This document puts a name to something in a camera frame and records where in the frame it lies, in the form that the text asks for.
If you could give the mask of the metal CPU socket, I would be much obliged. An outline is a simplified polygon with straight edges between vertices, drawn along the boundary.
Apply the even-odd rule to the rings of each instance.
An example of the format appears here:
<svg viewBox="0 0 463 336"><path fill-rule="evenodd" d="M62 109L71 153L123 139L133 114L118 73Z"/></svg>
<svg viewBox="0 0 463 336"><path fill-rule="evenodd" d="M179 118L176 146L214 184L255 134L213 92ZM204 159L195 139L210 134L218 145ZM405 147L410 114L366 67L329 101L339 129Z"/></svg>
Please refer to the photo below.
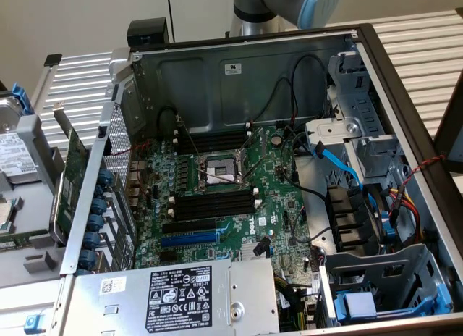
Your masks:
<svg viewBox="0 0 463 336"><path fill-rule="evenodd" d="M244 149L199 154L195 161L193 190L214 193L247 188L250 186L247 165Z"/></svg>

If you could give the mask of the thin metal locking lever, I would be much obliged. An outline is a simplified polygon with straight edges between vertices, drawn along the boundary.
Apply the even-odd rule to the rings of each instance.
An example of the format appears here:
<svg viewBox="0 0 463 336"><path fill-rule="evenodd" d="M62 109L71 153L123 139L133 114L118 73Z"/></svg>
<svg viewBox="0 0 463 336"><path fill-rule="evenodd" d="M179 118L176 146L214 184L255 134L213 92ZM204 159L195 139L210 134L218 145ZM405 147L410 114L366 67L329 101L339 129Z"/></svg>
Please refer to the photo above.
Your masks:
<svg viewBox="0 0 463 336"><path fill-rule="evenodd" d="M243 180L247 179L260 166L260 164L265 160L265 158L266 158L266 155L260 157L258 161L246 171L242 179Z"/></svg>
<svg viewBox="0 0 463 336"><path fill-rule="evenodd" d="M197 146L195 145L195 142L194 140L192 139L192 136L190 134L190 131L189 129L187 128L186 124L184 123L184 120L181 118L181 117L178 117L178 124L180 127L182 127L187 135L187 137L189 138L191 144L192 144L192 147L194 148L195 150L195 153L197 155L197 162L198 163L201 163L201 155L200 155L200 152L198 151L197 149Z"/></svg>

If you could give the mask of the green Dell motherboard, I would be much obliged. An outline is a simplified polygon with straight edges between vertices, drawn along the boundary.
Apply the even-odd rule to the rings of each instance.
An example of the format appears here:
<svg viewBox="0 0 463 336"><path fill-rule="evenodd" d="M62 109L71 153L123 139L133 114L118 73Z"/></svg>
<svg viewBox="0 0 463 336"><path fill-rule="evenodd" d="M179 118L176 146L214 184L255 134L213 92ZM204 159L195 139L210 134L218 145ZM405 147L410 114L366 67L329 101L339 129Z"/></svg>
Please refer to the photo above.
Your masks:
<svg viewBox="0 0 463 336"><path fill-rule="evenodd" d="M291 283L308 284L315 257L307 243L307 204L302 191L296 187L297 170L289 157L290 143L283 140L275 147L271 144L273 135L283 139L282 129L270 126L247 133L246 141L238 148L247 153L248 169L266 155L247 179L250 182L247 188L252 188L255 195L256 212L211 218L216 220L213 231L220 233L216 243L161 246L163 237L193 233L162 233L163 224L176 222L167 214L174 204L169 202L169 196L203 194L193 190L197 155L177 152L178 142L189 138L175 136L171 140L157 140L138 151L130 168L132 210L139 230L135 268L222 259L240 261L242 244L259 243L261 248L273 247L269 259L276 275ZM167 250L177 252L176 262L159 262L158 254Z"/></svg>

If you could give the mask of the long black expansion slot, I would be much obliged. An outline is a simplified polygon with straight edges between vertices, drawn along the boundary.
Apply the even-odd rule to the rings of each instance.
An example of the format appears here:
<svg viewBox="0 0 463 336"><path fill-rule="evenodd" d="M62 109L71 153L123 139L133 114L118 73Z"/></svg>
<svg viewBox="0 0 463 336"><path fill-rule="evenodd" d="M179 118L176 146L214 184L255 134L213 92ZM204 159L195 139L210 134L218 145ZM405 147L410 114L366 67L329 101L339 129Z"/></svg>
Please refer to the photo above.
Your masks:
<svg viewBox="0 0 463 336"><path fill-rule="evenodd" d="M213 231L216 229L215 219L197 219L183 222L170 222L162 225L163 234L177 234L184 232Z"/></svg>

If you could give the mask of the blue expansion slot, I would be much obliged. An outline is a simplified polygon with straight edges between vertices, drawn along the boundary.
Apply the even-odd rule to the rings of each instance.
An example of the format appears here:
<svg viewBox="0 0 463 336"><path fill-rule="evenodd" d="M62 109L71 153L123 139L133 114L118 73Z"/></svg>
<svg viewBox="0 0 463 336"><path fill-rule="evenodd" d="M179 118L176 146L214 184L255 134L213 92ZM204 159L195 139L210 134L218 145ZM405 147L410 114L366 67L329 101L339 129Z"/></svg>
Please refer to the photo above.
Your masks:
<svg viewBox="0 0 463 336"><path fill-rule="evenodd" d="M216 243L220 240L220 233L216 231L210 232L194 232L182 235L175 235L161 238L161 246L164 248L197 245L203 243Z"/></svg>

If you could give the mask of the silver chipset heatsink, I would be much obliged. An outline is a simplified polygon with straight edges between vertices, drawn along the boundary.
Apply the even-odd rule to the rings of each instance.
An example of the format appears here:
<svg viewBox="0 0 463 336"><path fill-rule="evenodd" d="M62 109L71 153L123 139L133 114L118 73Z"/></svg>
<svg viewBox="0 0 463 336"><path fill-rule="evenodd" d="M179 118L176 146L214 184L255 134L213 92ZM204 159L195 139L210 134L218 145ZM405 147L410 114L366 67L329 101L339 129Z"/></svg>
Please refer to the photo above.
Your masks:
<svg viewBox="0 0 463 336"><path fill-rule="evenodd" d="M259 256L254 253L256 248L261 251ZM272 255L273 247L271 245L261 248L259 243L244 243L239 250L240 261L269 259Z"/></svg>

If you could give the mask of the grey metal PC case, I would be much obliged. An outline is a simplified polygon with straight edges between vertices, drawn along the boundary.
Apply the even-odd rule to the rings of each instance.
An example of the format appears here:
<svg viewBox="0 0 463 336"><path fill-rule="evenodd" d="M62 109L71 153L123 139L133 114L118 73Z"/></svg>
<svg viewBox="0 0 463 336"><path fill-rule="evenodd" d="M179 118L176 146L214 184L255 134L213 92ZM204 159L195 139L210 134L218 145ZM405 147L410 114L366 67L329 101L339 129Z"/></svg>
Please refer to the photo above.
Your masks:
<svg viewBox="0 0 463 336"><path fill-rule="evenodd" d="M244 125L247 133L275 126L290 143L315 263L306 285L273 271L279 333L269 336L463 336L463 198L370 26L144 46L115 51L111 60L109 103L88 152L61 271L56 335L64 336L78 277L137 269L130 168L150 143L188 138L175 129L181 117L189 127ZM224 74L233 63L242 64L241 75ZM362 137L311 143L305 124L328 118L355 119ZM99 169L113 173L111 187L97 184ZM326 211L330 185L360 188L377 255L426 246L450 292L450 314L317 325L320 266L338 253ZM78 258L93 198L104 199L107 210L96 264L85 270Z"/></svg>

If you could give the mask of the green graphics card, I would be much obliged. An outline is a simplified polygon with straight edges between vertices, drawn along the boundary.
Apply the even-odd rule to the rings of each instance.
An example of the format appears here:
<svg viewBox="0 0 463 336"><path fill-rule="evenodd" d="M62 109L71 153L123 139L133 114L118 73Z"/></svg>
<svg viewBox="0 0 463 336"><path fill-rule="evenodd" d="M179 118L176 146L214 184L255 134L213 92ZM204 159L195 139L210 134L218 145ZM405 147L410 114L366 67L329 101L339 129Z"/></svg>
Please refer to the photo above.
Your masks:
<svg viewBox="0 0 463 336"><path fill-rule="evenodd" d="M68 149L50 218L50 235L60 246L67 244L88 162L88 150L65 114L62 102L54 104L54 118L68 138Z"/></svg>

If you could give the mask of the black box behind case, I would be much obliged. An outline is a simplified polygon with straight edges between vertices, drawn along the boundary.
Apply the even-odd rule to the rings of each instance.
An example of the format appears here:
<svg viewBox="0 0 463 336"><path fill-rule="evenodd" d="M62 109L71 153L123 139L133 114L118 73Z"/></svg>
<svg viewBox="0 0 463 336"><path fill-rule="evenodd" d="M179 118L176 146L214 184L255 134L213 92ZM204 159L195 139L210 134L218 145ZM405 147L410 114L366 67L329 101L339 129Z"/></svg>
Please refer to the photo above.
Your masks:
<svg viewBox="0 0 463 336"><path fill-rule="evenodd" d="M131 48L166 45L169 32L165 17L133 20L127 29L127 44Z"/></svg>

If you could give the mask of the grey metal disk bay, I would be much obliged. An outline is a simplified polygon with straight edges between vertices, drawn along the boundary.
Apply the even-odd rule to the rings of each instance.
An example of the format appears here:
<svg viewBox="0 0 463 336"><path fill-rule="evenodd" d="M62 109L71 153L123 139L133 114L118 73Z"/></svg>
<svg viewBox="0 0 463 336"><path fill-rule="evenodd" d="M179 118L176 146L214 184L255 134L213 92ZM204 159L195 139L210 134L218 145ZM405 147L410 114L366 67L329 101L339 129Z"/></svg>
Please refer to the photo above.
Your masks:
<svg viewBox="0 0 463 336"><path fill-rule="evenodd" d="M320 290L315 320L319 327L344 327L336 320L334 300L341 293L371 292L378 311L411 307L446 284L433 254L423 244L396 253L359 257L329 255L320 266Z"/></svg>

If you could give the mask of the blue disk tray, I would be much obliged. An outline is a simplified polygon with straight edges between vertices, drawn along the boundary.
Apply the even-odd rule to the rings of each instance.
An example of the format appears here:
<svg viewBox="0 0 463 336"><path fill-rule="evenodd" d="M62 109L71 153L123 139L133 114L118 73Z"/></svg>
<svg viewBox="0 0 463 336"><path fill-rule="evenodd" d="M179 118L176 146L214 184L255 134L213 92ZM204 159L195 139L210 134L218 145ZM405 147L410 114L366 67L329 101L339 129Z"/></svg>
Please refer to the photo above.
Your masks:
<svg viewBox="0 0 463 336"><path fill-rule="evenodd" d="M449 314L453 310L453 303L447 287L442 283L437 285L435 295L420 298L411 307L378 311L373 294L361 292L338 294L334 300L334 309L337 322L348 325Z"/></svg>

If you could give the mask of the grey parts rack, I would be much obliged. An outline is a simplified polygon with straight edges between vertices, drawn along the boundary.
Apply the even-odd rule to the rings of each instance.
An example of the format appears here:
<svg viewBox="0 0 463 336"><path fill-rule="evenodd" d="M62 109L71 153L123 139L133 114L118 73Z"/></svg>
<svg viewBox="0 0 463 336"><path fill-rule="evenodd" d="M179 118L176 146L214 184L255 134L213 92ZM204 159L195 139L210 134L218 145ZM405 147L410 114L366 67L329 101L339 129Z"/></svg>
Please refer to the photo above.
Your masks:
<svg viewBox="0 0 463 336"><path fill-rule="evenodd" d="M21 245L0 251L0 289L57 278L64 255L64 246L54 241L49 229L64 162L48 144L38 115L21 117L16 132L35 162L39 180L13 185L0 173L0 196L23 200L14 219L14 233L0 237L0 242L14 240Z"/></svg>

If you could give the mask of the silver CPU chip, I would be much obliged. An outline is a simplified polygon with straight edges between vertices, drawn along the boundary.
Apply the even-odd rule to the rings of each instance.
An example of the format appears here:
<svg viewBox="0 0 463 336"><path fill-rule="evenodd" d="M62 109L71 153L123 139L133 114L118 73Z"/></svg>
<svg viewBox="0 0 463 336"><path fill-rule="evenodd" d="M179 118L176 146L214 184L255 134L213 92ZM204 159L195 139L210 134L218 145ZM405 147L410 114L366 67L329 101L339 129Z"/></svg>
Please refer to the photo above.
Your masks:
<svg viewBox="0 0 463 336"><path fill-rule="evenodd" d="M14 219L22 208L23 200L18 198L4 198L0 196L0 237L14 233Z"/></svg>

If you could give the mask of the small blue latch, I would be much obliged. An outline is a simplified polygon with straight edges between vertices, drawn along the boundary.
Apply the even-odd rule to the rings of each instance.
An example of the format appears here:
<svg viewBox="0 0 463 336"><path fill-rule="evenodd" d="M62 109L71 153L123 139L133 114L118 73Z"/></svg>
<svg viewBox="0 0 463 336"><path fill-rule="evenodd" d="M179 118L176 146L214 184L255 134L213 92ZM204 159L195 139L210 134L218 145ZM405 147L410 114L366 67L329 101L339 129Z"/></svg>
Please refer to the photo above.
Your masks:
<svg viewBox="0 0 463 336"><path fill-rule="evenodd" d="M33 314L26 318L23 330L26 335L34 335L41 332L40 329L41 315Z"/></svg>

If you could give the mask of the silver metal bracket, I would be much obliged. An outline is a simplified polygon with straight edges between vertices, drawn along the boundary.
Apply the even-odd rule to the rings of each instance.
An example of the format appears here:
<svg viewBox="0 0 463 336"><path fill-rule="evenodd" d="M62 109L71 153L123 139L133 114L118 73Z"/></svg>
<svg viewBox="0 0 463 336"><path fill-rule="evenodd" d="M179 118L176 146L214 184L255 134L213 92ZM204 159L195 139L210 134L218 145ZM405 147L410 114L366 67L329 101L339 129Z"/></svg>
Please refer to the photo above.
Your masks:
<svg viewBox="0 0 463 336"><path fill-rule="evenodd" d="M315 119L305 124L308 140L315 144L340 144L345 140L362 137L360 124L355 119Z"/></svg>

